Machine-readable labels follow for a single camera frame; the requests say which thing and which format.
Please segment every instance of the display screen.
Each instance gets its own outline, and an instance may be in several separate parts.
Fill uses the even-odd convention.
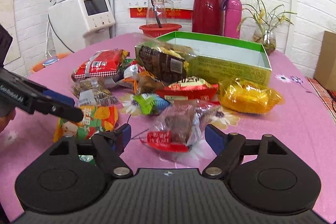
[[[84,4],[88,16],[109,11],[105,0],[84,0]]]

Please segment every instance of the pink bottle cap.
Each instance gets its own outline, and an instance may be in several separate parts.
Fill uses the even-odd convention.
[[[242,10],[243,6],[240,0],[227,0],[226,9]]]

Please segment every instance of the pink water bottle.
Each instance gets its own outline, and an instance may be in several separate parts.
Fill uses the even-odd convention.
[[[239,39],[240,30],[237,30],[242,19],[242,3],[240,0],[226,0],[224,36]]]

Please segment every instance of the red banner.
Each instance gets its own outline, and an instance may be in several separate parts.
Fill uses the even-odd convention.
[[[147,8],[130,8],[130,15],[131,18],[133,17],[143,17],[145,18],[147,15]],[[171,9],[166,9],[167,11],[167,18],[171,17]],[[191,19],[193,16],[193,11],[190,10],[182,10],[182,9],[175,9],[174,10],[174,18],[175,19]]]

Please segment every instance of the thermos lid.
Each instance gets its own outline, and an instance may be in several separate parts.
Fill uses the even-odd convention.
[[[243,6],[240,0],[227,0],[226,9],[242,10]]]
[[[47,59],[46,61],[44,61],[44,62],[42,63],[42,65],[43,65],[44,67],[46,67],[46,66],[48,66],[48,65],[51,65],[51,64],[56,63],[58,60],[59,60],[59,58],[58,58],[57,56],[54,56],[54,57],[49,58],[49,59]]]

